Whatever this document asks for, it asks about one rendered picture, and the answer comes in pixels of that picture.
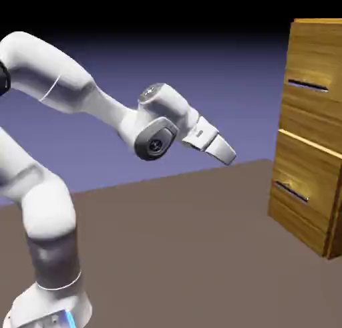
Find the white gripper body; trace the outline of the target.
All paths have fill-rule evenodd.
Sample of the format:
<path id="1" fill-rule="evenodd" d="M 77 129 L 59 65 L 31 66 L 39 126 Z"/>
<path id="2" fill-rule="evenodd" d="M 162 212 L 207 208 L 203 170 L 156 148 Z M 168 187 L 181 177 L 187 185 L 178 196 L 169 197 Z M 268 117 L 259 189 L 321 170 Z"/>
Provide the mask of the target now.
<path id="1" fill-rule="evenodd" d="M 211 141 L 205 152 L 227 166 L 236 158 L 236 152 L 220 134 Z"/>

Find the light wood cabinet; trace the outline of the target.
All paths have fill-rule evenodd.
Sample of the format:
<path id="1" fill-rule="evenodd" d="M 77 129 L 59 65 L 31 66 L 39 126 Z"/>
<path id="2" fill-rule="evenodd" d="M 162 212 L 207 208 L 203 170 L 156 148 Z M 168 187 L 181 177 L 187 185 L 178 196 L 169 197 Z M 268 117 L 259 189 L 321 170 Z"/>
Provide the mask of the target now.
<path id="1" fill-rule="evenodd" d="M 342 18 L 291 24 L 268 214 L 342 256 Z"/>

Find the wood drawer front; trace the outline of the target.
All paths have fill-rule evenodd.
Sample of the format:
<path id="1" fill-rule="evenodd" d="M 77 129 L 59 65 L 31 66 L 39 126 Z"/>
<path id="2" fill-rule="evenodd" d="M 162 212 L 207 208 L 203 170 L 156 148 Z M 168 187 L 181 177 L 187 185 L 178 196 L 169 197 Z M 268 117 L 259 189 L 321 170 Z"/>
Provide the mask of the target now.
<path id="1" fill-rule="evenodd" d="M 308 203 L 275 180 L 309 197 Z M 342 155 L 280 129 L 268 214 L 318 255 L 342 256 Z"/>
<path id="2" fill-rule="evenodd" d="M 327 86 L 327 93 L 287 83 Z M 279 127 L 342 154 L 342 19 L 291 24 Z"/>

